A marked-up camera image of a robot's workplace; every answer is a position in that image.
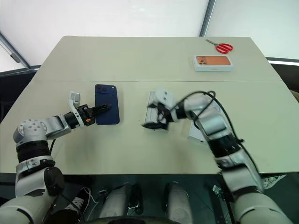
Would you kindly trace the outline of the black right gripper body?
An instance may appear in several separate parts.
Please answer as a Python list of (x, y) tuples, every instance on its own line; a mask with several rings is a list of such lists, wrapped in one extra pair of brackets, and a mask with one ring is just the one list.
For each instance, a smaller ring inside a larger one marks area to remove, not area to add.
[(174, 118), (172, 117), (172, 112), (175, 106), (167, 108), (166, 105), (162, 103), (157, 104), (157, 122), (162, 123), (165, 121), (166, 123), (174, 122)]

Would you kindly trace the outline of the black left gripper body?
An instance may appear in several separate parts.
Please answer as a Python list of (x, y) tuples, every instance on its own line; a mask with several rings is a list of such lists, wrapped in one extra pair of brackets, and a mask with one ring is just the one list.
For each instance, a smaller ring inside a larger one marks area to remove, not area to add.
[(89, 108), (88, 105), (81, 105), (78, 107), (78, 113), (85, 126), (90, 126), (95, 123), (96, 107)]

